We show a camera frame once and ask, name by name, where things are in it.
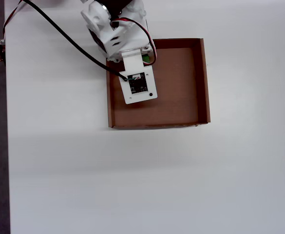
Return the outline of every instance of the robotic arm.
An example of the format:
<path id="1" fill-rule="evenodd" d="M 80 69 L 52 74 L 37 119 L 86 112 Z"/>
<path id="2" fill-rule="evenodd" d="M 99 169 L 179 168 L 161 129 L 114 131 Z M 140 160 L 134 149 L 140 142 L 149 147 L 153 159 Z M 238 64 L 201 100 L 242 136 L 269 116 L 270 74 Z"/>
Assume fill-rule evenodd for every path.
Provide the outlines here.
<path id="1" fill-rule="evenodd" d="M 125 102 L 157 98 L 152 66 L 142 58 L 156 59 L 142 0 L 94 0 L 81 14 L 103 55 L 110 61 L 124 61 L 125 71 L 121 74 L 128 81 L 120 82 Z"/>

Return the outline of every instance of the white plastic mount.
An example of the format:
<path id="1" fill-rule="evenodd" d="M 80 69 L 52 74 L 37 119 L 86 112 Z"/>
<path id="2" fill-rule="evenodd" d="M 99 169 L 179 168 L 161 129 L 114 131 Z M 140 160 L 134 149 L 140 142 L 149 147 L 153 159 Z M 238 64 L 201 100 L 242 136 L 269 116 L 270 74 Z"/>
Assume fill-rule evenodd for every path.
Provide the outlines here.
<path id="1" fill-rule="evenodd" d="M 157 98 L 157 91 L 152 66 L 144 67 L 141 51 L 138 49 L 124 52 L 122 53 L 122 57 L 125 65 L 125 72 L 121 72 L 121 74 L 131 79 L 128 81 L 124 81 L 122 78 L 119 78 L 125 103 L 132 104 L 140 101 Z M 138 82 L 139 84 L 139 80 L 144 79 L 146 82 L 147 90 L 140 92 L 140 87 L 138 87 L 139 92 L 137 92 L 137 90 L 133 88 L 133 85 L 131 85 L 131 83 Z"/>

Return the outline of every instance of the robot end effector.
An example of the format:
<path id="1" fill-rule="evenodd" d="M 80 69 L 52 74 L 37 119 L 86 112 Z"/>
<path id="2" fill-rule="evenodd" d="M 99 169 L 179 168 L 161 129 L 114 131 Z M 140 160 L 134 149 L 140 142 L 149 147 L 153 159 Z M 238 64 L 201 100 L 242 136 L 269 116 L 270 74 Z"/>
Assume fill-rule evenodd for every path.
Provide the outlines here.
<path id="1" fill-rule="evenodd" d="M 81 14 L 93 39 L 108 60 L 119 62 L 123 60 L 122 52 L 135 49 L 141 49 L 142 55 L 153 55 L 148 36 L 135 23 L 114 21 L 129 18 L 147 28 L 142 0 L 94 0 L 89 10 Z"/>

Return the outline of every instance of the cardboard box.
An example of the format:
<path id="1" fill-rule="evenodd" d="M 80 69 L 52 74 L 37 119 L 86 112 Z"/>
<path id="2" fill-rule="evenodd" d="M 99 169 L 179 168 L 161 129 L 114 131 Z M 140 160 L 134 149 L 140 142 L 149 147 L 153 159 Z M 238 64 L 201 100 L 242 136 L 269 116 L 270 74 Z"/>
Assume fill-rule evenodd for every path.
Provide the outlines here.
<path id="1" fill-rule="evenodd" d="M 158 98 L 125 104 L 117 76 L 107 73 L 109 127 L 152 129 L 210 122 L 203 39 L 156 39 L 153 65 Z M 123 63 L 107 62 L 124 71 Z"/>

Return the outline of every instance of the wire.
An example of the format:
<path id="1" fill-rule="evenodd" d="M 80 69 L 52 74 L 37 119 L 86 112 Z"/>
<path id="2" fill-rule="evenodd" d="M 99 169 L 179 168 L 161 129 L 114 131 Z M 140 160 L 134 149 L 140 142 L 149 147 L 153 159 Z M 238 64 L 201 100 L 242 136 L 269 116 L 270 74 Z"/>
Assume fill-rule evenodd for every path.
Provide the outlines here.
<path id="1" fill-rule="evenodd" d="M 5 23 L 4 23 L 4 26 L 3 26 L 3 29 L 2 29 L 2 33 L 5 37 L 5 29 L 6 29 L 6 26 L 7 24 L 9 23 L 9 21 L 11 20 L 11 18 L 13 17 L 13 15 L 15 14 L 16 10 L 18 9 L 20 3 L 22 2 L 22 0 L 19 1 L 17 7 L 10 13 L 10 15 L 8 16 L 8 18 L 6 19 Z"/>
<path id="2" fill-rule="evenodd" d="M 148 63 L 148 62 L 143 62 L 143 63 L 144 63 L 145 65 L 149 65 L 149 66 L 155 64 L 156 59 L 157 59 L 157 52 L 156 52 L 156 48 L 155 48 L 154 42 L 153 42 L 153 40 L 152 40 L 152 38 L 151 38 L 151 36 L 150 36 L 148 30 L 145 29 L 140 23 L 134 21 L 133 19 L 129 19 L 129 18 L 126 18 L 126 17 L 122 17 L 122 18 L 119 18 L 119 19 L 114 19 L 113 21 L 133 22 L 133 23 L 135 23 L 139 28 L 141 28 L 141 29 L 147 34 L 148 39 L 149 39 L 149 42 L 150 42 L 150 45 L 151 45 L 151 47 L 152 47 L 152 49 L 153 49 L 153 52 L 154 52 L 154 61 L 153 61 L 153 62 L 150 62 L 150 63 Z"/>
<path id="3" fill-rule="evenodd" d="M 103 63 L 99 62 L 97 59 L 95 59 L 94 57 L 92 57 L 90 54 L 88 54 L 83 48 L 81 48 L 75 41 L 72 40 L 72 38 L 69 37 L 69 35 L 67 35 L 55 22 L 53 22 L 53 20 L 51 18 L 49 18 L 48 15 L 46 15 L 38 6 L 36 6 L 34 3 L 32 3 L 29 0 L 21 0 L 25 3 L 27 3 L 28 5 L 30 5 L 31 7 L 33 7 L 38 13 L 40 13 L 52 26 L 54 26 L 77 50 L 79 50 L 83 55 L 85 55 L 87 58 L 89 58 L 92 62 L 94 62 L 95 64 L 97 64 L 98 66 L 100 66 L 101 68 L 107 70 L 108 72 L 111 72 L 113 74 L 115 74 L 118 77 L 121 77 L 124 81 L 128 81 L 129 79 L 126 78 L 125 76 L 123 76 L 122 74 L 120 74 L 118 71 L 104 65 Z"/>

